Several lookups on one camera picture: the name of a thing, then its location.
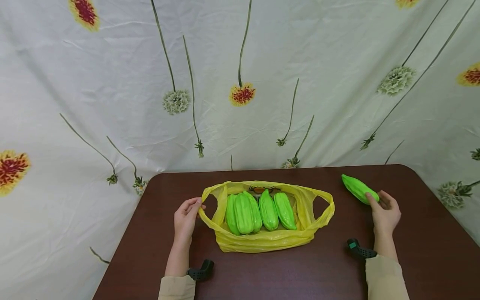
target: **red yellow flower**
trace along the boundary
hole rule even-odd
[[[398,8],[411,8],[414,7],[417,2],[420,0],[395,0],[395,4],[398,6]]]
[[[456,82],[464,86],[479,86],[480,85],[480,61],[468,67],[468,69],[460,73],[456,77]]]
[[[13,150],[0,152],[0,196],[9,194],[30,168],[26,153]]]
[[[91,0],[69,0],[69,2],[75,21],[90,31],[98,31],[100,20]]]
[[[230,96],[228,96],[232,105],[244,106],[247,105],[255,97],[255,89],[249,82],[244,83],[242,87],[238,85],[232,86],[230,89]]]

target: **left hand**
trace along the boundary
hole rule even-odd
[[[202,199],[191,198],[180,205],[174,215],[175,238],[173,244],[178,246],[190,246],[192,242],[192,233],[195,228],[195,219],[198,210],[205,209],[206,206],[202,204]]]

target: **white floral backdrop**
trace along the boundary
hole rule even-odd
[[[91,299],[159,172],[404,164],[480,243],[478,28],[475,0],[4,1],[2,298]]]

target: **brown table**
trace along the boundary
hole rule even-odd
[[[366,299],[365,264],[346,250],[348,238],[373,245],[370,207],[353,198],[340,175],[362,179],[394,196],[402,211],[395,230],[408,293],[415,299],[480,299],[480,248],[411,169],[402,165],[276,169],[155,176],[133,214],[94,300],[156,300],[173,241],[173,213],[204,188],[227,180],[265,180],[329,192],[335,215],[310,244],[260,254],[223,253],[198,220],[191,266],[215,262],[214,276],[197,284],[199,300]],[[216,210],[213,196],[206,214]],[[326,207],[314,202],[315,216]]]

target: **beige sleeve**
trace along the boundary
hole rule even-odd
[[[193,300],[193,297],[195,297],[195,280],[190,276],[162,278],[158,300]]]
[[[402,267],[391,258],[377,255],[365,263],[368,300],[409,300]]]

